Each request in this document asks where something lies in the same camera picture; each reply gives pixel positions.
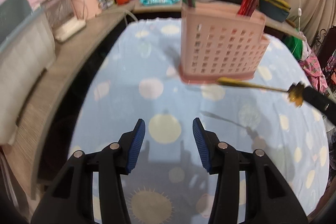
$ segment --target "metal screw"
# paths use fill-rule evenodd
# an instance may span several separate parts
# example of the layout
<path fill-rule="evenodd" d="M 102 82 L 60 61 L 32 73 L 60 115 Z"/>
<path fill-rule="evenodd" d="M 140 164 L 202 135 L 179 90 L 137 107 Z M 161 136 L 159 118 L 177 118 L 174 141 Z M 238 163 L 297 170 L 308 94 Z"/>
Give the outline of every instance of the metal screw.
<path fill-rule="evenodd" d="M 110 144 L 110 148 L 113 149 L 113 150 L 116 150 L 120 147 L 120 145 L 118 143 L 111 143 Z"/>
<path fill-rule="evenodd" d="M 80 158 L 83 155 L 83 152 L 81 150 L 77 150 L 73 155 L 75 158 Z"/>
<path fill-rule="evenodd" d="M 256 154 L 257 156 L 259 156 L 259 157 L 262 157 L 263 155 L 265 155 L 265 152 L 264 152 L 263 150 L 261 150 L 261 149 L 257 149 L 257 150 L 255 151 L 255 154 Z"/>
<path fill-rule="evenodd" d="M 226 149 L 227 148 L 227 143 L 219 142 L 218 143 L 218 148 L 220 148 L 220 149 Z"/>

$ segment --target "wooden countertop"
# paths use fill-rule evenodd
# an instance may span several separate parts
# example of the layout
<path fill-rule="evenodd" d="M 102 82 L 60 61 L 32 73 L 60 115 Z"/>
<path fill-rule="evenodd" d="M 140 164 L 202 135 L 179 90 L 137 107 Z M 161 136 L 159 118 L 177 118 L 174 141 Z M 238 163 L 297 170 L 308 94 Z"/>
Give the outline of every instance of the wooden countertop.
<path fill-rule="evenodd" d="M 139 13 L 179 12 L 181 2 L 175 5 L 145 7 L 138 0 L 117 7 L 113 6 L 100 16 L 88 20 L 86 27 L 63 45 L 56 44 L 56 61 L 37 81 L 18 125 L 13 146 L 3 146 L 3 151 L 15 177 L 31 199 L 35 199 L 37 176 L 46 136 L 54 115 L 71 83 L 83 64 L 124 18 L 118 8 Z M 266 25 L 284 33 L 300 37 L 294 28 L 267 18 Z"/>

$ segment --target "blue polka dot tablecloth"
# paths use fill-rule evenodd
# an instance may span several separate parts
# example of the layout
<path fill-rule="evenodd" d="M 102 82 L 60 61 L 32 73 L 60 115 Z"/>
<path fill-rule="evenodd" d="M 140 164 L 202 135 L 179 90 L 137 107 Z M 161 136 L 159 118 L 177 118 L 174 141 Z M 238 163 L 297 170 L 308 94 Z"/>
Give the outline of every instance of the blue polka dot tablecloth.
<path fill-rule="evenodd" d="M 329 171 L 321 114 L 305 103 L 295 108 L 282 93 L 182 83 L 176 72 L 180 37 L 181 20 L 128 25 L 90 86 L 69 156 L 78 149 L 100 151 L 142 118 L 146 135 L 137 165 L 121 178 L 132 223 L 206 224 L 217 175 L 208 175 L 201 164 L 192 132 L 193 119 L 199 117 L 206 130 L 237 150 L 265 150 L 305 213 L 312 212 Z M 284 89 L 299 81 L 309 84 L 289 50 L 269 38 L 251 81 Z M 245 216 L 245 186 L 241 172 L 239 222 Z M 96 174 L 93 196 L 95 221 L 101 222 Z"/>

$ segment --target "gray container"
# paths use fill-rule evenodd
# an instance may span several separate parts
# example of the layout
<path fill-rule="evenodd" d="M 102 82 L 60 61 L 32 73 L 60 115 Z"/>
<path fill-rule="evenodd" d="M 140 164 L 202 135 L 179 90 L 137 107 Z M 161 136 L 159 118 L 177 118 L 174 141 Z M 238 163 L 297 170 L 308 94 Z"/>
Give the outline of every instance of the gray container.
<path fill-rule="evenodd" d="M 0 5 L 0 44 L 32 13 L 27 0 L 5 0 Z"/>

